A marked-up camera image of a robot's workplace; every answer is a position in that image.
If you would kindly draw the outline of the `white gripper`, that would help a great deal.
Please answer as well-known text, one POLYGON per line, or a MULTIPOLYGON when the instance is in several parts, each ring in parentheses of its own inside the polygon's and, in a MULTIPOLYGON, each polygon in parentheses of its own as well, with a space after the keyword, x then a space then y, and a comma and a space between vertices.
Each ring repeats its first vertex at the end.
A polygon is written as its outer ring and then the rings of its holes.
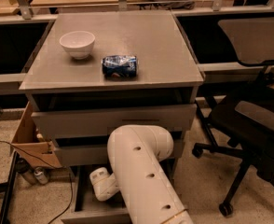
POLYGON ((98 201, 104 202, 119 192, 115 174, 109 174, 105 167, 90 173, 89 180, 98 201))

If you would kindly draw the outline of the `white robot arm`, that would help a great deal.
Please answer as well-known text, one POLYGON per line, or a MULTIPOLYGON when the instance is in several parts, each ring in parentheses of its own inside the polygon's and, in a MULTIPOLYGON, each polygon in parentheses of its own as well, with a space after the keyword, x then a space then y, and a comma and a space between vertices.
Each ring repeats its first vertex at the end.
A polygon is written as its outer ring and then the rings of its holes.
POLYGON ((96 198, 103 202, 120 193, 132 224, 193 224, 160 166, 173 151, 173 139, 155 125, 124 125, 107 142, 110 169, 89 175, 96 198))

